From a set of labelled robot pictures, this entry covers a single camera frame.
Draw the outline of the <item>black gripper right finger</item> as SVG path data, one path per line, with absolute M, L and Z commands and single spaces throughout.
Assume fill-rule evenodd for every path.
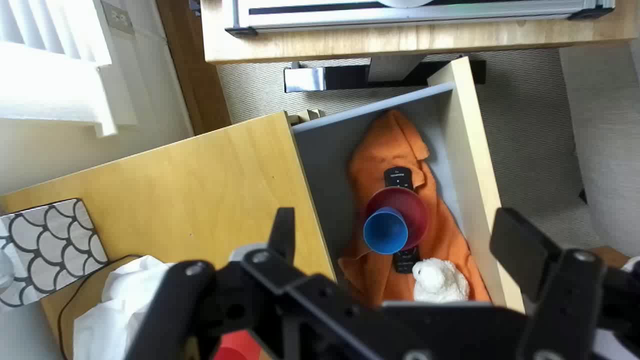
M 489 250 L 530 304 L 518 360 L 589 360 L 603 263 L 558 248 L 514 209 L 495 211 Z

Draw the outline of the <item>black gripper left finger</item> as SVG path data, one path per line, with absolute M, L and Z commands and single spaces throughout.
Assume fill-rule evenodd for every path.
M 192 337 L 193 314 L 214 267 L 204 260 L 171 264 L 160 280 L 144 321 L 126 351 L 126 360 L 181 360 Z

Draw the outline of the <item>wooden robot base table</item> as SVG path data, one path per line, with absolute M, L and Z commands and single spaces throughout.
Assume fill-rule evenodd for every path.
M 221 0 L 201 0 L 204 59 L 215 64 L 446 55 L 626 43 L 637 36 L 640 0 L 616 0 L 597 20 L 506 20 L 424 27 L 311 30 L 235 38 L 224 30 Z

